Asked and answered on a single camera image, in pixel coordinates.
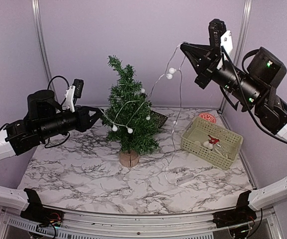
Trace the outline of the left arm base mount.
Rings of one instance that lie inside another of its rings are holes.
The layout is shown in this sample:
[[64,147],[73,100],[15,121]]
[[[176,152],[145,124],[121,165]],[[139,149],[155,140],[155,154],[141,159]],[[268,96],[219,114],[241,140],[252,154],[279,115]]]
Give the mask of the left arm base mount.
[[43,225],[62,221],[64,216],[63,211],[44,207],[35,190],[25,188],[24,192],[28,196],[28,206],[25,210],[21,211],[20,216],[22,218]]

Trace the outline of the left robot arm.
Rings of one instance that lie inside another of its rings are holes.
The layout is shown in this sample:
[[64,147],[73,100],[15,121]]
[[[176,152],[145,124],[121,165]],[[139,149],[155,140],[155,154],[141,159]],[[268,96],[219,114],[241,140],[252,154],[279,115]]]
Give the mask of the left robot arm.
[[[28,112],[24,119],[0,128],[0,161],[22,155],[51,137],[85,132],[102,116],[99,108],[70,105],[66,109],[55,101],[51,90],[40,90],[27,97]],[[16,190],[0,186],[0,206],[27,211],[35,221],[47,217],[47,211],[35,190]]]

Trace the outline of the white ball string lights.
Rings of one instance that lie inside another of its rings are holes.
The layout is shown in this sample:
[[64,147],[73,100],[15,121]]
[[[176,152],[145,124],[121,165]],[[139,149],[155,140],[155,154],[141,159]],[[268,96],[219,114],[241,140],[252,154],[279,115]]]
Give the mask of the white ball string lights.
[[167,80],[167,81],[172,80],[175,74],[179,74],[179,76],[180,76],[180,83],[179,83],[179,85],[178,85],[178,100],[179,100],[179,101],[178,101],[178,103],[177,103],[177,105],[176,105],[175,107],[178,108],[178,110],[179,110],[180,112],[181,112],[182,109],[183,109],[183,106],[182,106],[182,103],[183,103],[182,84],[183,84],[183,79],[184,79],[184,77],[183,77],[183,73],[182,73],[182,67],[183,67],[183,65],[184,65],[184,63],[185,63],[185,61],[186,61],[186,58],[185,58],[185,57],[182,58],[179,67],[175,68],[175,67],[172,67],[172,66],[171,66],[171,62],[172,62],[173,59],[175,58],[175,56],[176,56],[176,54],[177,54],[177,52],[178,52],[178,50],[179,50],[179,48],[180,48],[180,45],[181,45],[182,43],[185,43],[185,42],[182,41],[182,42],[178,43],[178,44],[175,46],[175,48],[174,48],[174,50],[173,50],[173,52],[172,52],[172,54],[171,54],[171,56],[170,56],[168,62],[166,63],[166,66],[165,66],[165,69],[164,69],[163,73],[162,73],[162,74],[158,77],[158,79],[153,83],[151,89],[150,89],[149,91],[146,91],[146,89],[145,89],[144,86],[143,86],[143,88],[144,88],[144,90],[145,90],[145,93],[146,93],[146,95],[147,95],[147,97],[148,97],[148,100],[151,101],[151,103],[152,103],[152,106],[151,106],[151,110],[152,110],[152,111],[153,111],[154,108],[160,108],[160,107],[161,107],[161,104],[155,103],[155,102],[154,102],[154,98],[153,98],[154,95],[155,95],[155,93],[156,93],[156,89],[158,88],[160,82],[165,81],[165,80]]

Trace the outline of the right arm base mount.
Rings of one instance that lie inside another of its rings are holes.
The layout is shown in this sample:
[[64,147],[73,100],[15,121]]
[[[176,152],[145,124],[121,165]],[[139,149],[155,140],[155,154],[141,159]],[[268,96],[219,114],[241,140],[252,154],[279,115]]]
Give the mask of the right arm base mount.
[[239,195],[234,209],[215,212],[213,222],[217,228],[237,225],[250,222],[257,218],[256,211],[249,207],[249,195],[252,191],[248,190]]

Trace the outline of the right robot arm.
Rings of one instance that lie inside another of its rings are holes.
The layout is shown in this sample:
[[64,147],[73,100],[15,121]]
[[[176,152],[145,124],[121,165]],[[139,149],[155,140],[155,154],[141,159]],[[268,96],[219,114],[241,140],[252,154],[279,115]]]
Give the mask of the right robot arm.
[[[287,144],[287,103],[276,94],[287,73],[282,61],[260,47],[244,56],[244,60],[252,57],[248,67],[238,69],[223,47],[182,43],[180,49],[197,74],[195,83],[204,89],[214,81],[222,92],[231,93],[239,101],[261,131]],[[286,198],[287,176],[262,189],[240,194],[230,218],[241,223],[250,213]]]

